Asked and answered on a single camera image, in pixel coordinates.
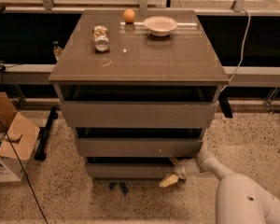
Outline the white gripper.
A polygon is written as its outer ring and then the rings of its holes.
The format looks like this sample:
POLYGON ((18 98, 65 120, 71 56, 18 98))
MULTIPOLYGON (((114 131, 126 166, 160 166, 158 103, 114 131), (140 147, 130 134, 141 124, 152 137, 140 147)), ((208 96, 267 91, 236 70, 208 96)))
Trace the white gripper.
POLYGON ((201 168, 195 159, 178 160, 176 158, 170 158, 170 162, 175 166, 175 173, 168 174, 161 182, 160 187, 166 188, 175 184, 178 179, 187 179, 192 175, 198 175, 201 172, 201 168))

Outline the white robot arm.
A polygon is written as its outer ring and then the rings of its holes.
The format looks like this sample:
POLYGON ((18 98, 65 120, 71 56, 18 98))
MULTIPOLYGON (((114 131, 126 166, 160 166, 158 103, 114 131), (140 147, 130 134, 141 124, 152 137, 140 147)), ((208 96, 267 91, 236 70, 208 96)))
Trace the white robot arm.
POLYGON ((202 150, 194 159, 171 158, 174 170, 161 182, 166 188, 192 175, 212 174, 218 179, 216 224, 280 224, 280 200, 246 175, 235 173, 215 155, 202 150))

